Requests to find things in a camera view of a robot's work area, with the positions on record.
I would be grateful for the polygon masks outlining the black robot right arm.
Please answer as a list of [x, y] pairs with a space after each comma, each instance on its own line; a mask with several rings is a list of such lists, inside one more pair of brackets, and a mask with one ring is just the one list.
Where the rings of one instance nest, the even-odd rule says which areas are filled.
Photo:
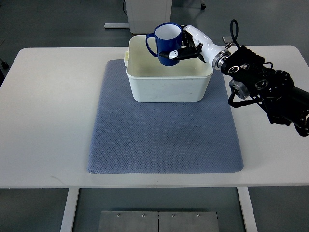
[[220, 58], [216, 64], [224, 75], [232, 77], [229, 105], [239, 108], [256, 103], [271, 124], [293, 124], [300, 136], [308, 136], [308, 92], [295, 87], [288, 72], [273, 69], [271, 62], [265, 62], [262, 56], [240, 46], [238, 31], [237, 21], [231, 20], [230, 34], [237, 50]]

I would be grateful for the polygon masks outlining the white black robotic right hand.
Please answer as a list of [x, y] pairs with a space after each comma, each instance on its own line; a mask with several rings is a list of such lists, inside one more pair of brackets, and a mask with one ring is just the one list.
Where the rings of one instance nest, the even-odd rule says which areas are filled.
[[217, 46], [203, 32], [192, 25], [181, 26], [183, 47], [174, 51], [162, 51], [159, 56], [170, 60], [199, 58], [220, 70], [224, 61], [231, 55], [228, 49]]

